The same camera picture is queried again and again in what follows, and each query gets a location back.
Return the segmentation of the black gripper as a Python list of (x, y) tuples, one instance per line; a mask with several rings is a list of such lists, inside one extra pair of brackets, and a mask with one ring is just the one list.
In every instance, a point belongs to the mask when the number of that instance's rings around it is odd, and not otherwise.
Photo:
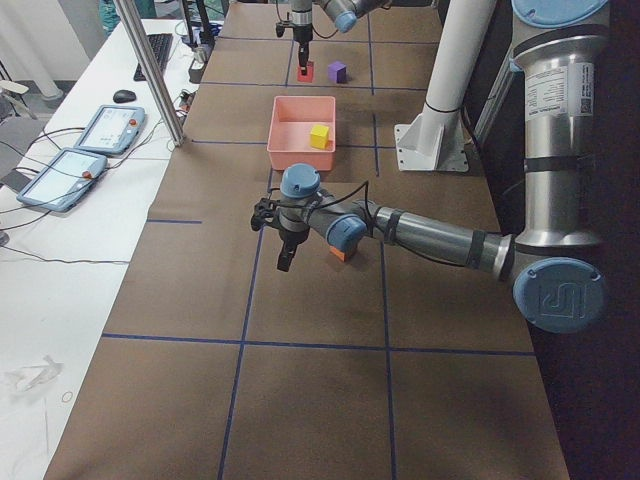
[(308, 69), (309, 62), (309, 42), (312, 40), (311, 24), (295, 24), (294, 40), (298, 45), (298, 66), (300, 70)]
[(309, 233), (309, 227), (305, 227), (299, 231), (292, 231), (285, 227), (279, 229), (279, 237), (283, 242), (277, 260), (277, 269), (279, 271), (289, 271), (298, 246), (308, 239)]

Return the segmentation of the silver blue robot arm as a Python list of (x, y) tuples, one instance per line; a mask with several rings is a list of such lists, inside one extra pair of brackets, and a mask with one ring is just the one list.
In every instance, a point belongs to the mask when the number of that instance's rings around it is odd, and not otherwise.
[(584, 188), (593, 125), (594, 62), (609, 37), (605, 1), (515, 1), (512, 41), (475, 124), (465, 94), (495, 5), (448, 5), (423, 110), (395, 128), (402, 171), (462, 169), (460, 141), (480, 143), (512, 88), (524, 79), (524, 160), (516, 184), (492, 183), (500, 231), (467, 229), (383, 207), (353, 196), (335, 198), (320, 186), (319, 166), (297, 157), (283, 169), (280, 198), (261, 199), (253, 230), (275, 229), (287, 270), (311, 232), (341, 253), (364, 237), (425, 260), (481, 270), (512, 286), (521, 315), (551, 333), (573, 333), (597, 322), (605, 280), (588, 262), (599, 238), (587, 226)]
[(383, 0), (298, 0), (290, 1), (290, 12), (283, 19), (278, 2), (275, 2), (278, 21), (275, 25), (276, 36), (281, 38), (286, 29), (291, 29), (293, 39), (298, 43), (298, 72), (308, 75), (309, 47), (314, 38), (313, 6), (317, 5), (333, 23), (337, 32), (347, 33), (357, 20), (378, 8), (391, 6), (391, 1)]

